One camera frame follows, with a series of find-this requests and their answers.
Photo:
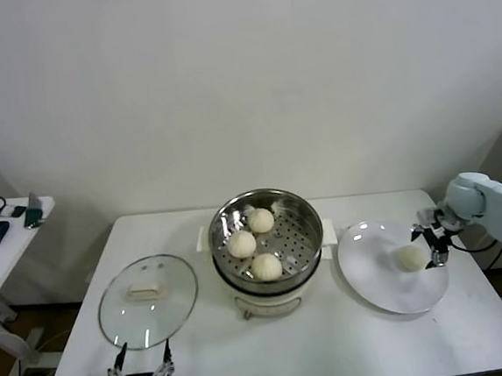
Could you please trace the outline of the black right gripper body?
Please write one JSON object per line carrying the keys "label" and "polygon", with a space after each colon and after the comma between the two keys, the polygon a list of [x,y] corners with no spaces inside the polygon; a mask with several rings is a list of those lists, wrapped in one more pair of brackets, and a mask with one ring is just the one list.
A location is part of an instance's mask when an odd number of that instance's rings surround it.
{"label": "black right gripper body", "polygon": [[423,221],[420,223],[422,236],[428,243],[430,250],[445,251],[452,245],[452,233],[447,231],[439,221]]}

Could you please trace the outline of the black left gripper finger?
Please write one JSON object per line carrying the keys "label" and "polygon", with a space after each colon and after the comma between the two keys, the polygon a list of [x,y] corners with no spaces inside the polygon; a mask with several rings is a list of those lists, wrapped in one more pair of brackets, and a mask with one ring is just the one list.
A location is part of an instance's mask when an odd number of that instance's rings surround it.
{"label": "black left gripper finger", "polygon": [[123,363],[125,360],[127,352],[127,344],[124,344],[124,346],[121,348],[120,352],[116,356],[116,360],[114,361],[113,367],[110,367],[107,371],[108,376],[124,376],[122,374],[123,370]]}
{"label": "black left gripper finger", "polygon": [[163,353],[164,356],[162,359],[162,364],[155,372],[153,372],[151,376],[173,376],[175,364],[173,362],[173,353],[171,352],[168,339],[165,341],[165,349]]}

